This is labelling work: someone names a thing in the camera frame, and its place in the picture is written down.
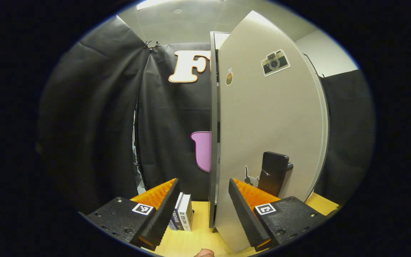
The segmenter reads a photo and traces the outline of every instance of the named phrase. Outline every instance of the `book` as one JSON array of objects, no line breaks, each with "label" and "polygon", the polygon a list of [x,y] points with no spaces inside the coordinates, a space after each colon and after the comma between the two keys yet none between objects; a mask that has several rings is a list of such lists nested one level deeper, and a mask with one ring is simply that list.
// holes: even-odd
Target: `book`
[{"label": "book", "polygon": [[176,203],[176,207],[174,208],[174,211],[172,213],[172,219],[173,219],[173,223],[176,226],[177,230],[184,230],[183,225],[178,217],[178,206],[180,205],[181,199],[182,199],[183,193],[181,192],[178,195],[178,199],[177,199],[177,203]]},{"label": "book", "polygon": [[177,230],[176,225],[174,225],[174,221],[172,220],[172,217],[169,220],[169,228],[172,229],[173,231]]},{"label": "book", "polygon": [[193,222],[193,208],[191,205],[190,194],[184,194],[182,196],[180,206],[178,207],[178,217],[181,220],[184,230],[191,231],[191,225]]}]

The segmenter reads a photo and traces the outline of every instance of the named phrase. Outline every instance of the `ceiling light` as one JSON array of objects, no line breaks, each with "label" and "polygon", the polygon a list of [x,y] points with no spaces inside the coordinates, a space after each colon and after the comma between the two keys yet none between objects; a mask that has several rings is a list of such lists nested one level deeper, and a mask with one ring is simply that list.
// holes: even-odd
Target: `ceiling light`
[{"label": "ceiling light", "polygon": [[170,1],[176,1],[176,0],[146,0],[136,5],[136,9],[140,10],[140,9],[144,9],[150,6],[154,6],[154,5],[158,5],[158,4],[162,4],[162,3],[166,3]]}]

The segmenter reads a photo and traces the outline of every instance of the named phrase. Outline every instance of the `gray cabinet door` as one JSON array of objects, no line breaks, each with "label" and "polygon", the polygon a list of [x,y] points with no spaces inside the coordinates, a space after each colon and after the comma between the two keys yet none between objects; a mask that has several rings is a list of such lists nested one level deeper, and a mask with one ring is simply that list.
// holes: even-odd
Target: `gray cabinet door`
[{"label": "gray cabinet door", "polygon": [[231,32],[218,50],[217,64],[220,170],[215,227],[239,252],[250,244],[228,193],[229,179],[244,181],[247,166],[255,186],[265,151],[288,155],[294,169],[279,197],[305,201],[323,167],[328,110],[304,54],[259,13],[249,13]]}]

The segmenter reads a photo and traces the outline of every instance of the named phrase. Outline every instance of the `wooden table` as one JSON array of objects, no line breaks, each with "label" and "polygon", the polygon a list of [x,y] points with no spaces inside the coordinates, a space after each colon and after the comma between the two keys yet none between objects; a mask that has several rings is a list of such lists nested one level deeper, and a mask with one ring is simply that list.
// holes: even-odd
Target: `wooden table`
[{"label": "wooden table", "polygon": [[[338,206],[315,193],[305,203],[323,215],[327,215]],[[209,228],[209,203],[192,202],[192,205],[194,216],[191,231],[173,231],[167,227],[161,244],[155,251],[148,250],[149,252],[166,257],[193,257],[202,248],[206,248],[215,252],[216,257],[246,257],[256,254],[253,247],[242,252],[232,252],[220,233],[212,233],[213,229]]]}]

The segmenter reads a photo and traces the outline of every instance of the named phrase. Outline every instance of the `pink cutout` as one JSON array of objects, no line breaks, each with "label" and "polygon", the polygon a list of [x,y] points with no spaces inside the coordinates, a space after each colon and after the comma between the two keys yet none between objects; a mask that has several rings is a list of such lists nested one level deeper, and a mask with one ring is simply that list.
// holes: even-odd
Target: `pink cutout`
[{"label": "pink cutout", "polygon": [[191,134],[196,152],[196,164],[203,171],[210,172],[212,166],[212,133],[194,132]]}]

